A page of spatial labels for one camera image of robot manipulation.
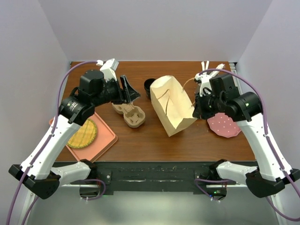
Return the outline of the cardboard cup carrier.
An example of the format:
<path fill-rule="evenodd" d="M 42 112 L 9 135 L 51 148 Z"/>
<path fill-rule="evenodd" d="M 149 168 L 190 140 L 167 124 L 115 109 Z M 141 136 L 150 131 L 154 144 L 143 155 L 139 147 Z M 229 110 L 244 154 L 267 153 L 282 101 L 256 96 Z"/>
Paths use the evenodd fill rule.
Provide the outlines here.
<path fill-rule="evenodd" d="M 112 107 L 118 114 L 123 115 L 124 121 L 130 128 L 137 128 L 145 122 L 145 112 L 140 107 L 133 105 L 133 103 L 112 104 Z"/>

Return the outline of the brown paper bag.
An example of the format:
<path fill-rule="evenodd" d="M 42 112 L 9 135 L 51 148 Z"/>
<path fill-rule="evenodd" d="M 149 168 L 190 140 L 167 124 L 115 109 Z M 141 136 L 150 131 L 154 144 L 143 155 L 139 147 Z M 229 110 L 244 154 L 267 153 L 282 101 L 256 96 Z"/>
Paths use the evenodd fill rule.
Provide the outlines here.
<path fill-rule="evenodd" d="M 151 104 L 170 137 L 191 126 L 194 106 L 179 81 L 172 75 L 156 79 L 150 85 Z"/>

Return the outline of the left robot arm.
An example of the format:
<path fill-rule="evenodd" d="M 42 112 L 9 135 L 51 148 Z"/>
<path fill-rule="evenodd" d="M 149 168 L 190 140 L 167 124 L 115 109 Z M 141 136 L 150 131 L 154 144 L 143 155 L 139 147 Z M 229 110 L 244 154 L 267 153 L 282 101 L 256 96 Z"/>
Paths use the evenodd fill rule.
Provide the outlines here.
<path fill-rule="evenodd" d="M 117 79 L 107 72 L 88 70 L 81 77 L 79 86 L 64 99 L 49 130 L 20 165 L 12 165 L 9 173 L 41 199 L 47 199 L 65 184 L 83 180 L 87 184 L 96 181 L 98 169 L 83 159 L 63 167 L 53 164 L 69 139 L 85 121 L 95 113 L 97 106 L 113 103 L 131 103 L 140 97 L 125 75 Z"/>

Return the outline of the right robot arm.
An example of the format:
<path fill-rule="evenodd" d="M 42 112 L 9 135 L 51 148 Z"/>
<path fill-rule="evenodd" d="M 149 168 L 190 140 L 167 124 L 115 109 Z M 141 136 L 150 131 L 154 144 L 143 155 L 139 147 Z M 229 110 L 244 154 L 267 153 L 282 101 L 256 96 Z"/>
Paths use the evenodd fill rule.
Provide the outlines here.
<path fill-rule="evenodd" d="M 263 112 L 260 98 L 253 92 L 240 94 L 230 74 L 200 75 L 194 81 L 199 85 L 195 92 L 193 117 L 208 120 L 224 113 L 241 129 L 257 166 L 243 166 L 221 159 L 209 166 L 209 179 L 214 184 L 232 180 L 245 184 L 258 198 L 277 194 L 291 182 L 300 178 L 276 144 Z"/>

